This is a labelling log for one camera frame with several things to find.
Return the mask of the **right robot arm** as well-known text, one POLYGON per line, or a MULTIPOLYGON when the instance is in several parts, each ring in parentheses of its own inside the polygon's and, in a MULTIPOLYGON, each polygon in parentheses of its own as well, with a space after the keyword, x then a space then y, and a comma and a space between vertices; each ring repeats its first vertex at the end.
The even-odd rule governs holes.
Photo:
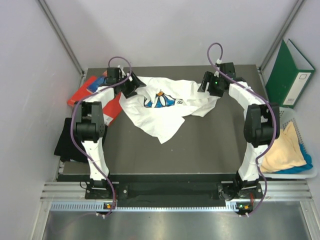
POLYGON ((244 158, 232 184, 219 185, 220 196, 230 201, 258 191, 260 166, 264 155, 280 135, 280 107, 255 93, 242 77, 237 77, 232 62, 218 59, 215 72, 204 73, 198 92, 222 97, 228 93, 243 108, 243 135, 247 142, 244 158))

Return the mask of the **white flower print t-shirt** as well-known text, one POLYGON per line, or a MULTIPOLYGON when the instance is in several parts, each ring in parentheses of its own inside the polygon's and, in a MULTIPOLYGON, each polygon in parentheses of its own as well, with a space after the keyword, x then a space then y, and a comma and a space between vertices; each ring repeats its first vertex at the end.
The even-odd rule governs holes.
POLYGON ((137 88, 132 97, 122 94, 120 106, 136 127, 158 138, 161 144, 177 133, 184 117, 204 117, 220 99, 208 92, 198 92, 201 85, 193 80, 145 76, 139 79, 146 86, 137 88))

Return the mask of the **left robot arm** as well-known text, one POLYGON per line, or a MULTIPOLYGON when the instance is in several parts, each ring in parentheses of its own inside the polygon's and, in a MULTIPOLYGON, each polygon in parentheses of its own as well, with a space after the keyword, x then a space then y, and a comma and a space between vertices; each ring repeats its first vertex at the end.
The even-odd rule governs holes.
POLYGON ((125 73, 121 67, 108 67, 107 76, 95 92, 77 101, 74 115, 71 119, 71 139, 78 138, 83 147, 76 146, 87 157, 90 174, 86 183, 86 199, 116 199, 115 189, 108 179, 103 138, 106 133, 106 123, 103 108, 115 99, 117 94, 125 97, 136 95, 136 89, 146 85, 130 68, 125 73))

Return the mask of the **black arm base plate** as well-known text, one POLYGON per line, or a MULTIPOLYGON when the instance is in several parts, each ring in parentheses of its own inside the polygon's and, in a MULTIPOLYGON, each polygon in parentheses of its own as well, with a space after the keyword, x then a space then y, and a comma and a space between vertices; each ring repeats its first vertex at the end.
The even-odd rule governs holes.
POLYGON ((221 194, 226 194, 227 198, 236 195, 232 184, 214 182, 135 182, 117 183, 111 189, 106 183, 97 186, 91 183, 86 185, 86 199, 112 199, 115 196, 117 201, 142 201, 151 203, 152 198, 173 199, 196 198, 205 200, 222 199, 221 194))

